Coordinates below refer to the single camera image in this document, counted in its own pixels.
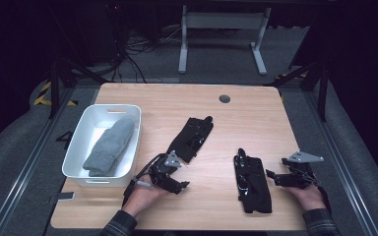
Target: plaid sleeve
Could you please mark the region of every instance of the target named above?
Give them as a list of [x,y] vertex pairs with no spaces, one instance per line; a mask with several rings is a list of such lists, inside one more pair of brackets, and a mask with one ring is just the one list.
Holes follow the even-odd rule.
[[129,236],[137,226],[137,220],[129,213],[119,210],[103,228],[100,236]]
[[311,209],[303,213],[302,216],[310,236],[342,235],[327,209]]

